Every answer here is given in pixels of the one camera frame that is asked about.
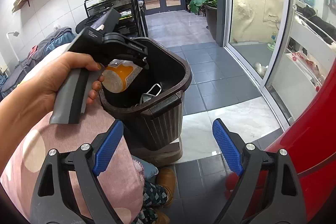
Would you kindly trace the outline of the person's left hand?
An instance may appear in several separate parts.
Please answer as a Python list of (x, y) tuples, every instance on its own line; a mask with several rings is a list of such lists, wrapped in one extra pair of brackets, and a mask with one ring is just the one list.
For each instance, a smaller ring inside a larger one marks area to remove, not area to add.
[(1, 133), (27, 133), (52, 111), (57, 91), (76, 68), (96, 72), (101, 66), (88, 54), (66, 52), (18, 85), (1, 102)]

